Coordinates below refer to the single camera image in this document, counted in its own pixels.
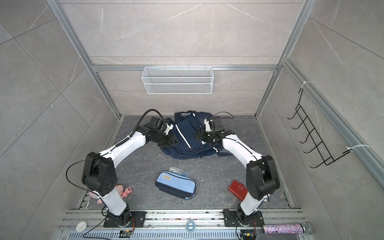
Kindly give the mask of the navy blue student backpack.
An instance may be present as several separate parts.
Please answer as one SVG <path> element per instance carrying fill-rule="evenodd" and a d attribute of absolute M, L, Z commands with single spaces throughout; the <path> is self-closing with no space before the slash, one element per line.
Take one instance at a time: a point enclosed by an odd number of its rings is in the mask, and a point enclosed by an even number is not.
<path fill-rule="evenodd" d="M 212 118 L 213 115 L 206 112 L 178 112 L 174 119 L 167 118 L 166 121 L 173 125 L 171 133 L 176 137 L 176 143 L 171 147 L 161 147 L 161 151 L 177 160 L 197 159 L 211 155 L 219 157 L 231 156 L 224 153 L 224 149 L 218 142 L 204 142 L 198 139 L 198 133 L 205 131 L 204 120 Z"/>

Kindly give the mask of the light blue pencil case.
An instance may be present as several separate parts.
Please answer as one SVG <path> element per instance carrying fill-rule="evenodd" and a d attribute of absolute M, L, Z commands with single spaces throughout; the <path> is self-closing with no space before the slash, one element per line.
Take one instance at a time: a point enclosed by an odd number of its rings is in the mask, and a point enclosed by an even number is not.
<path fill-rule="evenodd" d="M 185 200 L 192 199 L 196 192 L 194 180 L 166 171 L 159 173 L 155 186 L 162 192 Z"/>

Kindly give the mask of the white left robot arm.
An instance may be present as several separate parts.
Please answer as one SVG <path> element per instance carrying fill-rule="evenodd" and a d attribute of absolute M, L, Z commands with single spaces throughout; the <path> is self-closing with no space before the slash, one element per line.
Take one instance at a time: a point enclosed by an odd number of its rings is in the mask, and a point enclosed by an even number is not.
<path fill-rule="evenodd" d="M 116 217 L 128 212 L 128 205 L 117 189 L 116 168 L 135 150 L 147 143 L 157 143 L 160 147 L 171 147 L 176 137 L 171 133 L 174 125 L 171 120 L 152 117 L 149 123 L 137 124 L 134 130 L 114 146 L 87 155 L 81 181 L 88 190 L 95 194 Z"/>

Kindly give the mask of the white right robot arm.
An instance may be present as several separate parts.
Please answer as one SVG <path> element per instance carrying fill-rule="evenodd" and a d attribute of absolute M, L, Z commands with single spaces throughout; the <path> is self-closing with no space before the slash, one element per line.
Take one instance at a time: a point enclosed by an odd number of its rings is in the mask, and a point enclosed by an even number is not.
<path fill-rule="evenodd" d="M 275 160 L 263 156 L 247 146 L 231 130 L 226 130 L 219 116 L 204 120 L 205 126 L 197 138 L 206 143 L 216 143 L 235 156 L 246 168 L 246 188 L 248 190 L 241 201 L 237 215 L 245 223 L 260 208 L 269 196 L 281 187 Z"/>

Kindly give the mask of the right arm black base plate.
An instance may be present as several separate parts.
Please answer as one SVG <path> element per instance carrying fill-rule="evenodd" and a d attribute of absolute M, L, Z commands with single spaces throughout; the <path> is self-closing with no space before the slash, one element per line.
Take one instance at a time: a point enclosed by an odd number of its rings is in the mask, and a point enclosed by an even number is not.
<path fill-rule="evenodd" d="M 230 211 L 228 209 L 223 210 L 224 222 L 226 227 L 261 227 L 264 225 L 264 217 L 262 212 L 257 211 L 246 216 L 241 209 L 236 211 Z"/>

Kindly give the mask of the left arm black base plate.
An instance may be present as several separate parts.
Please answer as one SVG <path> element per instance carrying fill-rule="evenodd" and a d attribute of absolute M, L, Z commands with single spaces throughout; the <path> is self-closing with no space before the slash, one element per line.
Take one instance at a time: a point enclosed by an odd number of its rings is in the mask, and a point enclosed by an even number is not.
<path fill-rule="evenodd" d="M 120 216 L 107 212 L 106 220 L 103 223 L 104 228 L 132 228 L 143 227 L 147 212 L 124 212 Z"/>

